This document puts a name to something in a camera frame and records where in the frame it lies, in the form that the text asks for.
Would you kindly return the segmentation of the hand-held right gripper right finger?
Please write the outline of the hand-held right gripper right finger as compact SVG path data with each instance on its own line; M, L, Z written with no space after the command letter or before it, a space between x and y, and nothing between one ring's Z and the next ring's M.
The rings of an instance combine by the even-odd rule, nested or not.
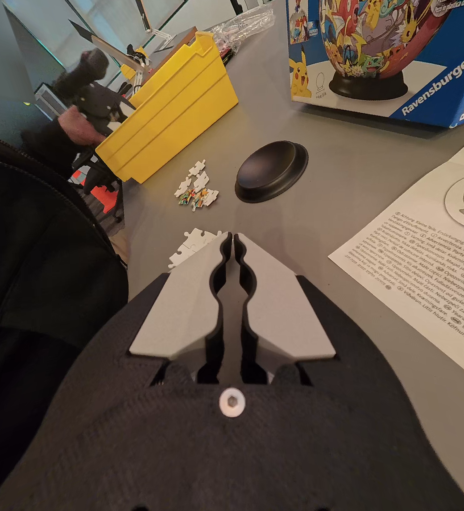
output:
M234 235L239 281L243 383L269 384L287 364L336 356L299 276L242 233Z

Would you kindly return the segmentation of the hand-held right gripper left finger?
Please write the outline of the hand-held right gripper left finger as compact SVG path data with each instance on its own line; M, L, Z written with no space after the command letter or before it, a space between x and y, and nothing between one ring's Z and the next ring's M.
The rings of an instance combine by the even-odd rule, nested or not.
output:
M184 364L198 383L218 383L223 355L223 305L232 233L222 233L164 274L165 283L129 353Z

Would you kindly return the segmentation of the yellow plastic bin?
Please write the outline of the yellow plastic bin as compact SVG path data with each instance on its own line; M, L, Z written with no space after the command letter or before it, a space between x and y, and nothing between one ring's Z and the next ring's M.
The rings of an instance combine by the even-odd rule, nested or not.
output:
M135 110L96 154L122 181L143 183L239 101L214 35L197 31L129 102Z

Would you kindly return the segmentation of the joined white puzzle section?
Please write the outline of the joined white puzzle section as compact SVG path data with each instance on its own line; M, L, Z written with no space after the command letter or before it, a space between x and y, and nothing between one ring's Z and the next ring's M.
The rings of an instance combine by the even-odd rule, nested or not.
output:
M177 267L220 235L222 235L222 231L214 234L197 228L194 228L191 233L185 232L185 241L178 247L177 252L169 257L168 268L172 270Z

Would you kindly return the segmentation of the person's left forearm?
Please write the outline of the person's left forearm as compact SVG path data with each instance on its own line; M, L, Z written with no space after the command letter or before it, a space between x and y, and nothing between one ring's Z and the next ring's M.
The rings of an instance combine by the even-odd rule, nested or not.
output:
M65 180L74 174L73 162L84 147L69 138L57 118L37 131L23 130L20 137L26 154L56 171Z

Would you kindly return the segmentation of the black round puzzle stand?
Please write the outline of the black round puzzle stand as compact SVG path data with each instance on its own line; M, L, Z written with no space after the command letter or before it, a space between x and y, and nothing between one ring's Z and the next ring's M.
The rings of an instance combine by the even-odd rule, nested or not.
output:
M308 150L299 143L281 140L266 144L241 164L235 194L245 203L271 200L299 180L308 161Z

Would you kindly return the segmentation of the printed puzzle box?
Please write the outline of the printed puzzle box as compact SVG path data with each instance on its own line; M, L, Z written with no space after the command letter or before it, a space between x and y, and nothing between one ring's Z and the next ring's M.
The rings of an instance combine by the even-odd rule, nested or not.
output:
M293 101L464 124L464 1L286 1Z

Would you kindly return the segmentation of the person's left hand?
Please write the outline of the person's left hand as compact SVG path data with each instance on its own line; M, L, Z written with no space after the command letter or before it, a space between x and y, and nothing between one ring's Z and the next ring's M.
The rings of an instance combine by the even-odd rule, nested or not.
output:
M57 122L69 139L78 146L97 147L106 139L75 105L63 112Z

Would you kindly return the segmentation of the grey framed cabinet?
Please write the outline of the grey framed cabinet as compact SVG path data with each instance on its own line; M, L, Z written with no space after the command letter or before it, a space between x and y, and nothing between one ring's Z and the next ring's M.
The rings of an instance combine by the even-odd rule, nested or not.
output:
M35 90L35 105L50 120L62 115L68 108L56 96L51 86L42 82Z

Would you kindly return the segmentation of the yellow black device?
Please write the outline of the yellow black device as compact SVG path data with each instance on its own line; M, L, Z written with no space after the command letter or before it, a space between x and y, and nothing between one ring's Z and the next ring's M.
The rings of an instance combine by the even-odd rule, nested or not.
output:
M150 60L148 56L144 53L142 48L140 48L139 50L135 50L132 44L128 44L126 51L127 55L138 64L142 65L143 67L150 66Z

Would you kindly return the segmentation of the red floor object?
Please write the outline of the red floor object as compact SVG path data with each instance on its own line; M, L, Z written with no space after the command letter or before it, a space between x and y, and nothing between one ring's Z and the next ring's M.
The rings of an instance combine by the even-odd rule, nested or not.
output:
M86 174L80 170L76 170L71 177L71 181L74 184L83 185L85 184ZM103 214L108 214L117 205L119 192L116 190L110 191L106 186L95 187L90 193L99 203L102 205Z

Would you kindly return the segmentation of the person's beige trousers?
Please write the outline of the person's beige trousers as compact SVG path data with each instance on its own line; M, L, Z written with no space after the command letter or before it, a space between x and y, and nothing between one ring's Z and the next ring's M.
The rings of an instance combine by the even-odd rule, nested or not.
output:
M119 230L115 235L109 238L117 255L127 265L129 260L129 244L126 229Z

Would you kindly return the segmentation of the brown wooden board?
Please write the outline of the brown wooden board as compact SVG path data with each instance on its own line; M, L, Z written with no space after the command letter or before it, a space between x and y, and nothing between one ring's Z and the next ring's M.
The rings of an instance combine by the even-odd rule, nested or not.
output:
M193 41L196 34L196 27L185 30L173 37L173 39L162 48L163 43L156 43L152 50L145 50L150 61L150 68L144 73L141 85L144 85L150 78L156 74L167 61L183 46L188 46Z

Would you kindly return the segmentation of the white instruction sheet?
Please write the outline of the white instruction sheet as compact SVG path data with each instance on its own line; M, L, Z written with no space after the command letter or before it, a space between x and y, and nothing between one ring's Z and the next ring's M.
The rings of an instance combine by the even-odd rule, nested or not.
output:
M464 369L464 147L329 259Z

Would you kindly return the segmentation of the clear plastic bag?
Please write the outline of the clear plastic bag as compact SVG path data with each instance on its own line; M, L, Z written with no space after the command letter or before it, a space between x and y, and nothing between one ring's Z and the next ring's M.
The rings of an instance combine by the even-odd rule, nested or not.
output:
M265 4L217 24L207 31L213 33L222 62L226 66L237 54L243 42L271 28L274 24L274 9Z

